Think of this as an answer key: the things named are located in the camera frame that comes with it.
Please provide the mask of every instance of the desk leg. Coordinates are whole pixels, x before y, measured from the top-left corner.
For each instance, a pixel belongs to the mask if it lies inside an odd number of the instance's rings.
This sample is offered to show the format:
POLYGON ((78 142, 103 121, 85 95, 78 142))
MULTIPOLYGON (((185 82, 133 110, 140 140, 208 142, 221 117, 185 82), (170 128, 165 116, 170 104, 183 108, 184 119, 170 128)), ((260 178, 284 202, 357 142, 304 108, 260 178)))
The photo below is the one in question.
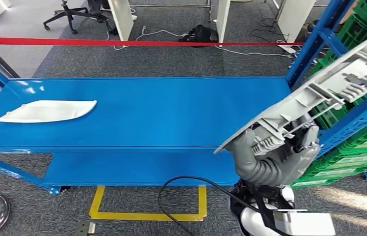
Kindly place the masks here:
POLYGON ((108 0, 119 39, 127 41, 134 25, 128 0, 108 0))
POLYGON ((14 166, 8 165, 2 161, 0 161, 0 172, 12 176, 14 178, 21 179, 25 182, 29 182, 31 184, 34 184, 40 188, 44 188, 50 192, 50 194, 59 194, 61 186, 47 186, 43 185, 43 180, 37 176, 34 176, 30 173, 27 173, 25 171, 22 171, 18 168, 15 168, 14 166))
POLYGON ((224 42, 226 21, 228 19, 230 3, 231 3, 231 0, 219 0, 219 3, 218 3, 217 31, 218 31, 218 42, 219 43, 224 42))

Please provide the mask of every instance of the black cable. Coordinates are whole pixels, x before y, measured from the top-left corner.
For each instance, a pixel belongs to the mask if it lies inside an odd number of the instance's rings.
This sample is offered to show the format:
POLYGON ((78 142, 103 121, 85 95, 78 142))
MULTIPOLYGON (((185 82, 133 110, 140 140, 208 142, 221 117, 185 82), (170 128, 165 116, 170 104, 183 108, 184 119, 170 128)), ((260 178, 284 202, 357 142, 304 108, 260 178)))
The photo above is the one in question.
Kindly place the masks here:
POLYGON ((105 21, 105 24, 106 24, 107 30, 108 30, 108 32, 110 34, 112 34, 112 35, 118 35, 118 29, 117 29, 117 27, 112 28, 110 26, 110 24, 108 23, 108 20, 105 21))
POLYGON ((260 39, 262 39, 266 42, 269 42, 269 43, 271 43, 269 40, 267 40, 264 37, 258 36, 257 34, 254 33, 254 31, 269 32, 269 33, 272 33, 272 34, 288 36, 289 37, 288 34, 279 33, 275 23, 276 23, 276 21, 274 21, 273 18, 263 17, 260 20, 260 26, 265 27, 266 29, 253 29, 253 30, 250 31, 250 35, 253 36, 253 37, 256 37, 256 38, 260 38, 260 39), (271 20, 272 21, 271 24, 266 24, 265 23, 266 20, 271 20))
POLYGON ((160 192, 159 192, 159 197, 158 197, 158 203, 159 203, 159 207, 160 207, 160 209, 162 210, 162 212, 164 213, 164 214, 166 214, 170 219, 172 219, 176 224, 178 224, 180 227, 182 227, 189 235, 191 235, 191 236, 195 236, 188 228, 186 228, 186 226, 184 226, 183 224, 181 224, 178 220, 176 220, 172 215, 170 215, 169 213, 167 213, 165 210, 164 210, 164 208, 163 208, 163 206, 162 206, 162 201, 161 201, 161 198, 162 198, 162 192, 163 192, 163 190, 166 188, 166 186, 169 184, 169 183, 171 183, 171 182, 173 182, 173 181, 175 181, 175 180, 177 180, 177 179, 181 179, 181 178, 191 178, 191 179, 197 179, 197 180, 202 180, 202 181, 204 181, 204 182, 207 182, 207 183, 209 183, 209 184, 211 184, 212 186, 214 186, 214 187, 216 187, 216 188, 218 188, 219 190, 221 190, 222 192, 224 192, 225 194, 227 194, 228 196, 230 196, 230 197, 232 197, 232 198, 234 198, 237 202, 239 202, 239 203, 241 203, 243 206, 245 206, 245 207, 248 207, 248 208, 250 208, 251 210, 253 210, 253 211, 255 211, 255 212, 258 212, 258 213, 260 213, 260 211, 259 211, 259 209, 257 209, 256 207, 254 207, 254 206, 252 206, 252 205, 250 205, 250 204, 248 204, 247 202, 245 202, 245 201, 243 201, 243 200, 241 200, 240 198, 238 198, 238 197, 236 197, 235 195, 233 195, 232 193, 230 193, 228 190, 226 190, 226 189, 224 189, 224 188, 222 188, 221 186, 219 186, 218 184, 216 184, 216 183, 214 183, 214 182, 212 182, 212 181, 210 181, 210 180, 208 180, 208 179, 205 179, 205 178, 201 178, 201 177, 196 177, 196 176, 178 176, 178 177, 174 177, 174 178, 171 178, 171 179, 169 179, 168 181, 166 181, 166 183, 165 184, 163 184, 163 187, 160 189, 160 192))

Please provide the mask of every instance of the black bag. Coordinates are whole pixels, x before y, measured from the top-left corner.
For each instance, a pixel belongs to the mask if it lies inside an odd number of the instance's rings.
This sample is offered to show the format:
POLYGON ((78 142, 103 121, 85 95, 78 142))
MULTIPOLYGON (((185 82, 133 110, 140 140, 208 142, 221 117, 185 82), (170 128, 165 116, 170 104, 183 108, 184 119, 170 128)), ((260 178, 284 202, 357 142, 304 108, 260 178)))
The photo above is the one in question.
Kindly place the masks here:
MULTIPOLYGON (((213 29, 198 25, 188 32, 187 35, 179 39, 179 42, 198 42, 198 43, 217 43, 218 32, 213 29)), ((192 46, 194 48, 200 48, 205 46, 192 46)))

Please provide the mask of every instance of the white plastic part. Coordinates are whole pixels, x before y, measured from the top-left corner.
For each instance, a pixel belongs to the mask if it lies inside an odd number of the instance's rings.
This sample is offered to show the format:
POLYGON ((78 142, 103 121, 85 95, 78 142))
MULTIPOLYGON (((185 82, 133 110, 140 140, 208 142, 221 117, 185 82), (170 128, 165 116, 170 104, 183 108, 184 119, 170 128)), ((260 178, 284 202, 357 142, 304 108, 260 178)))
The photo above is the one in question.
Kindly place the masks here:
POLYGON ((295 194, 293 193, 293 189, 290 186, 285 186, 282 188, 282 196, 290 203, 295 202, 295 194))
POLYGON ((335 236, 335 228, 329 213, 305 212, 305 210, 278 210, 273 213, 278 230, 295 236, 335 236))
MULTIPOLYGON (((252 206, 257 208, 257 203, 251 204, 252 206)), ((265 203, 266 208, 270 210, 276 210, 277 207, 271 204, 265 203)), ((264 225, 263 218, 261 214, 251 210, 248 207, 245 207, 241 212, 241 224, 243 225, 244 229, 247 230, 251 235, 255 236, 280 236, 280 234, 276 233, 275 231, 267 228, 264 225)))
POLYGON ((284 145, 285 138, 294 137, 294 131, 318 116, 332 108, 338 110, 344 101, 354 102, 366 94, 367 40, 314 74, 288 97, 260 113, 223 142, 214 153, 218 153, 247 129, 252 129, 256 134, 251 146, 253 152, 256 156, 265 155, 284 145), (320 103, 326 103, 327 108, 309 120, 300 121, 294 129, 285 128, 320 103))
POLYGON ((96 105, 94 101, 39 100, 23 104, 14 111, 0 117, 0 122, 41 123, 75 119, 89 113, 96 105))

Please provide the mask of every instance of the office chair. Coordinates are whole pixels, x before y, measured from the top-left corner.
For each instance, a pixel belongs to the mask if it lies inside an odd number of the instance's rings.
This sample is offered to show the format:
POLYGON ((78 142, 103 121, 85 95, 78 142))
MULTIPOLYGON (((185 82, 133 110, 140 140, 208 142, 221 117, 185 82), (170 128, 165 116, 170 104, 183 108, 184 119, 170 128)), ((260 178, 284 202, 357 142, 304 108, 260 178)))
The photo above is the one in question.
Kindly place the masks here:
POLYGON ((94 18, 99 23, 104 22, 104 19, 101 19, 99 16, 94 16, 94 15, 89 14, 88 9, 86 7, 79 7, 79 8, 69 9, 68 6, 67 6, 67 0, 62 0, 62 5, 61 6, 63 7, 63 10, 55 11, 55 16, 54 17, 52 17, 52 18, 46 20, 45 22, 43 22, 44 28, 46 30, 50 30, 50 27, 47 26, 47 23, 55 21, 55 20, 57 20, 61 17, 64 17, 64 16, 67 16, 67 20, 69 21, 69 28, 72 31, 72 34, 77 34, 78 33, 75 29, 73 29, 73 26, 72 26, 73 15, 94 18))

